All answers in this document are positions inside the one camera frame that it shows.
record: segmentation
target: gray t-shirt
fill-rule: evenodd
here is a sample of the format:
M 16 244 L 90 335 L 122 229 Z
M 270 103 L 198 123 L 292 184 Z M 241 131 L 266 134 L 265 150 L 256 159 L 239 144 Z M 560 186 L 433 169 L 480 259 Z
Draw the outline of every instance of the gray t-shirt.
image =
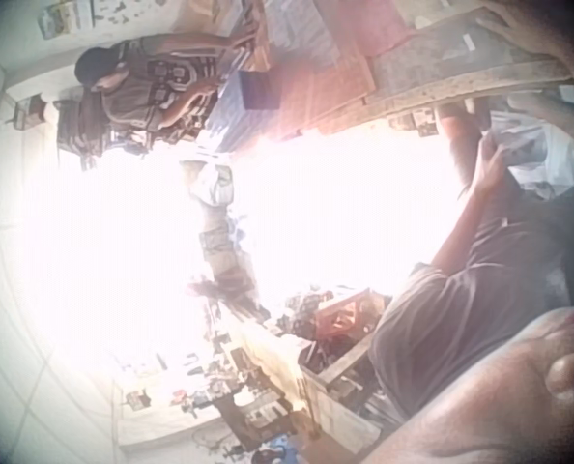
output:
M 490 221 L 467 268 L 419 265 L 384 314 L 369 357 L 403 421 L 546 311 L 568 306 L 561 248 L 530 210 Z
M 157 54 L 161 36 L 152 36 L 115 45 L 130 74 L 122 84 L 102 93 L 102 107 L 114 123 L 154 132 L 162 122 L 162 111 L 185 92 L 190 84 L 215 75 L 214 56 Z M 213 96 L 199 96 L 190 116 L 203 116 Z

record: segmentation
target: man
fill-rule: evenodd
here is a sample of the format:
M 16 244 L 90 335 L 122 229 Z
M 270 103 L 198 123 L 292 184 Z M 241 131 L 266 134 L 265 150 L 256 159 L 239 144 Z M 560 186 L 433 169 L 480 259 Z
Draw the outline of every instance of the man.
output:
M 574 74 L 574 38 L 560 35 L 557 23 L 534 21 L 541 11 L 533 2 L 483 3 L 506 22 L 483 25 L 530 51 L 549 51 Z M 547 17 L 567 18 L 565 11 Z M 468 194 L 454 230 L 395 295 L 371 345 L 397 424 L 530 322 L 574 305 L 574 188 L 551 202 L 530 197 L 506 169 L 504 147 L 492 133 L 482 138 L 456 108 L 440 116 L 458 135 L 451 151 Z
M 78 59 L 74 73 L 85 87 L 102 93 L 112 122 L 156 132 L 185 116 L 207 117 L 221 83 L 217 54 L 247 46 L 255 33 L 252 23 L 232 38 L 164 34 L 92 48 Z
M 364 464 L 574 462 L 574 307 L 477 363 Z

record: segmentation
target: poster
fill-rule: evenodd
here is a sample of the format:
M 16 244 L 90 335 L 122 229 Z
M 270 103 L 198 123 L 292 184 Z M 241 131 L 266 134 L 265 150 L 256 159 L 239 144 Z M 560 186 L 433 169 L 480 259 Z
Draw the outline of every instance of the poster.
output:
M 68 0 L 49 5 L 38 17 L 38 25 L 46 41 L 91 30 L 94 27 L 92 0 Z

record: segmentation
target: white tiled wall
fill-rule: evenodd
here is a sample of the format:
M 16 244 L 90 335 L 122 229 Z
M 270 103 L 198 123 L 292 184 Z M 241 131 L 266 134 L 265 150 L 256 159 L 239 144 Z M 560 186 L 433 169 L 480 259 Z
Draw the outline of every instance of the white tiled wall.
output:
M 110 379 L 96 382 L 46 342 L 22 288 L 22 198 L 28 176 L 53 158 L 52 131 L 6 124 L 0 68 L 0 461 L 8 464 L 115 464 Z

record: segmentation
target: cloth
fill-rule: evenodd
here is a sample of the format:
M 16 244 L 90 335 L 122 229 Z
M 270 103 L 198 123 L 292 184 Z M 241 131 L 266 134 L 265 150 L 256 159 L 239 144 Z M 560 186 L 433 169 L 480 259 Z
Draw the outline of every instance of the cloth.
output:
M 531 321 L 574 305 L 574 188 L 550 202 L 513 188 L 492 199 L 466 269 L 419 265 L 378 326 L 369 357 L 400 421 Z
M 198 80 L 216 75 L 214 56 L 155 55 L 156 42 L 157 37 L 147 37 L 114 45 L 121 60 L 128 64 L 130 74 L 116 89 L 102 93 L 102 105 L 111 121 L 157 131 L 162 110 L 179 93 Z M 209 116 L 215 101 L 215 93 L 198 97 L 187 117 Z

